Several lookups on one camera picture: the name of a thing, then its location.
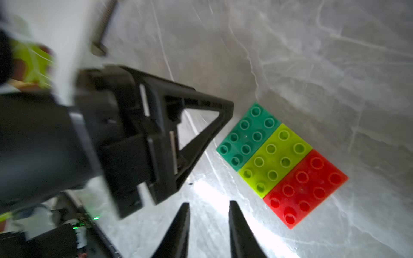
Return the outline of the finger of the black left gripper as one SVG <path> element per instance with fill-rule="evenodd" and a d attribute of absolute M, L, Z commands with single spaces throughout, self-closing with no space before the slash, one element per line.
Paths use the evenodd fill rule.
<path fill-rule="evenodd" d="M 234 104 L 144 72 L 138 73 L 138 83 L 145 87 L 150 114 L 145 130 L 154 176 L 148 188 L 159 204 L 182 188 L 204 151 L 232 118 Z M 216 118 L 180 147 L 178 126 L 186 111 L 211 112 Z"/>

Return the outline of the dark green lego brick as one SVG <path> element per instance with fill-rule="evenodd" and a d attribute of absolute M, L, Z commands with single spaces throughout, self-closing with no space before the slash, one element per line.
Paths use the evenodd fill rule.
<path fill-rule="evenodd" d="M 217 147 L 217 152 L 239 171 L 280 125 L 270 112 L 254 103 Z"/>

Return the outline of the lime green long lego brick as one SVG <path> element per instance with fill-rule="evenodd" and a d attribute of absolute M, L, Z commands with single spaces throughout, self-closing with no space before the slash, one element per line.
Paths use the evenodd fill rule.
<path fill-rule="evenodd" d="M 281 124 L 239 170 L 238 175 L 264 198 L 313 149 Z"/>

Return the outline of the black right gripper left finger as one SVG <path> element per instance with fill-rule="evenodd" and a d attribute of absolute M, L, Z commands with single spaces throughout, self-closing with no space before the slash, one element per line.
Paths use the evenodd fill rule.
<path fill-rule="evenodd" d="M 183 203 L 153 258 L 187 258 L 190 228 L 190 205 Z"/>

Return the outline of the red lego brick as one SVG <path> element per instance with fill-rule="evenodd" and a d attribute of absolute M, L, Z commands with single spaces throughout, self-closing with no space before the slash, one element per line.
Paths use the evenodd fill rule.
<path fill-rule="evenodd" d="M 346 174 L 313 149 L 263 201 L 293 229 L 347 180 Z"/>

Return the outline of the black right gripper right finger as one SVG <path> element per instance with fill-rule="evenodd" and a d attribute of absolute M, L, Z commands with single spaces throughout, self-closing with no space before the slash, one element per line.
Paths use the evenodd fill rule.
<path fill-rule="evenodd" d="M 238 203 L 229 204 L 230 248 L 232 258 L 266 258 Z"/>

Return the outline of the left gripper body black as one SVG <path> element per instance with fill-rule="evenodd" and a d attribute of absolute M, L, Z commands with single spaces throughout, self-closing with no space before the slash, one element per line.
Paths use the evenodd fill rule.
<path fill-rule="evenodd" d="M 121 217 L 177 192 L 176 124 L 164 80 L 127 67 L 82 71 L 73 106 L 46 93 L 1 96 L 1 212 L 83 188 L 102 175 Z"/>

